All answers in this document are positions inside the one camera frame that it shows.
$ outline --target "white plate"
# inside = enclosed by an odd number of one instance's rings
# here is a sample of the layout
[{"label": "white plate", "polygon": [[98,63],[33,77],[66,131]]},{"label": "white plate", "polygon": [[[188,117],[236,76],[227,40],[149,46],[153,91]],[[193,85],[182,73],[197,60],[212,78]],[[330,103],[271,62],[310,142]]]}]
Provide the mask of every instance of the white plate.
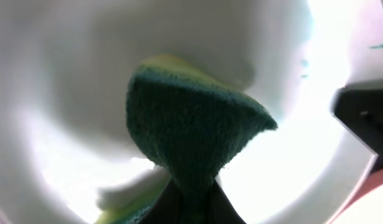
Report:
[{"label": "white plate", "polygon": [[383,49],[369,48],[383,42],[379,0],[24,2],[0,1],[0,210],[13,224],[92,223],[97,188],[152,167],[126,131],[125,93],[163,52],[280,124],[220,173],[247,223],[324,223],[372,165],[330,105],[351,75],[383,76]]}]

